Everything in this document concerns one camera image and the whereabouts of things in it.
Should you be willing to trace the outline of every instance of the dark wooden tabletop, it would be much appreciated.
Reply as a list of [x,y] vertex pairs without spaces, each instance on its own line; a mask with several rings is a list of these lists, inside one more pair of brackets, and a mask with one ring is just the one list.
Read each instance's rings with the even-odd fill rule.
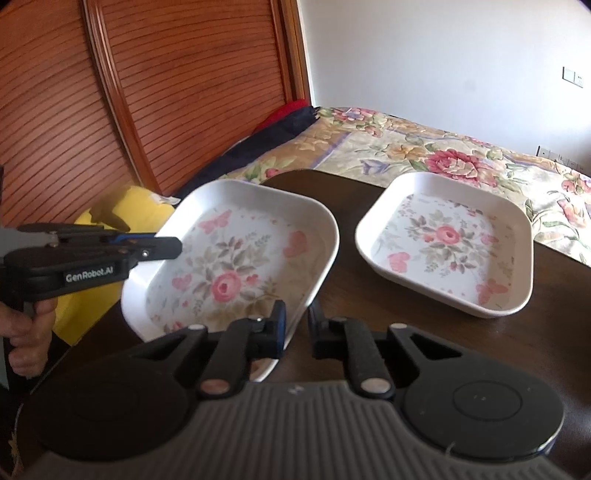
[[[357,253],[355,227],[382,188],[311,170],[280,174],[267,185],[315,198],[336,217],[339,254],[319,293],[328,316],[356,317],[372,330],[408,323],[544,379],[558,391],[566,410],[550,458],[575,477],[591,471],[591,268],[536,244],[530,302],[510,317],[477,319],[381,278]],[[52,375],[138,342],[117,304]],[[310,356],[306,325],[301,322],[285,357],[266,381],[340,378],[340,363]],[[24,464],[30,465],[43,450],[34,439],[26,403],[17,438]]]

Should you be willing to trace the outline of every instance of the gray ribbed base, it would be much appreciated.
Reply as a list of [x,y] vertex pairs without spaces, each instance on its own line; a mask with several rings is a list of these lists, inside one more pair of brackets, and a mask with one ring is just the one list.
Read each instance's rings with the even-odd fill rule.
[[150,453],[110,463],[45,454],[23,480],[561,480],[543,456],[485,465],[446,456],[409,432],[390,403],[345,382],[249,383],[202,403],[186,428]]

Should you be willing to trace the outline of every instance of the white square plate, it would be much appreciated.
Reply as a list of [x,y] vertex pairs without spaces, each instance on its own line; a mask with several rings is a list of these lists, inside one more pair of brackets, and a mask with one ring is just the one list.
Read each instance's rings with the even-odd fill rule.
[[[335,260],[339,230],[320,202],[238,180],[216,180],[190,195],[158,232],[183,242],[174,260],[140,263],[121,308],[148,342],[193,323],[225,330],[243,317],[287,308],[286,342]],[[254,365],[263,379],[276,361]]]
[[401,175],[359,222],[355,241],[381,276],[477,317],[515,313],[531,296],[525,213],[461,181]]

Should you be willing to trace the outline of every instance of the finger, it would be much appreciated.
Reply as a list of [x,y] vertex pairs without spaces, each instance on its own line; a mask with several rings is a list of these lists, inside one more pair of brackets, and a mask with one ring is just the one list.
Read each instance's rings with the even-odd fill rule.
[[47,349],[24,346],[15,348],[8,355],[8,362],[16,373],[26,368],[41,366],[41,370],[47,363]]
[[26,335],[11,338],[10,343],[15,347],[48,344],[51,341],[51,330],[55,322],[55,312],[37,315],[33,319],[31,330]]
[[43,373],[43,369],[45,368],[45,363],[30,365],[28,367],[21,367],[17,369],[12,369],[17,375],[26,378],[34,378],[38,377]]
[[33,321],[23,312],[12,310],[0,302],[0,336],[14,337],[28,333]]
[[44,315],[55,311],[57,307],[57,299],[49,299],[35,302],[33,305],[35,308],[36,315]]

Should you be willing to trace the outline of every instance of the blue accent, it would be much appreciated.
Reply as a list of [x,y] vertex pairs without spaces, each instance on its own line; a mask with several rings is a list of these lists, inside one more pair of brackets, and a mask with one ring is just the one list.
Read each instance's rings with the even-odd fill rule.
[[137,238],[154,238],[155,233],[122,233],[121,235],[117,235],[113,240],[111,240],[112,244],[118,244],[125,240],[133,240]]
[[279,312],[278,319],[277,319],[277,357],[280,358],[281,354],[283,353],[283,349],[285,347],[285,305],[282,306],[282,309]]

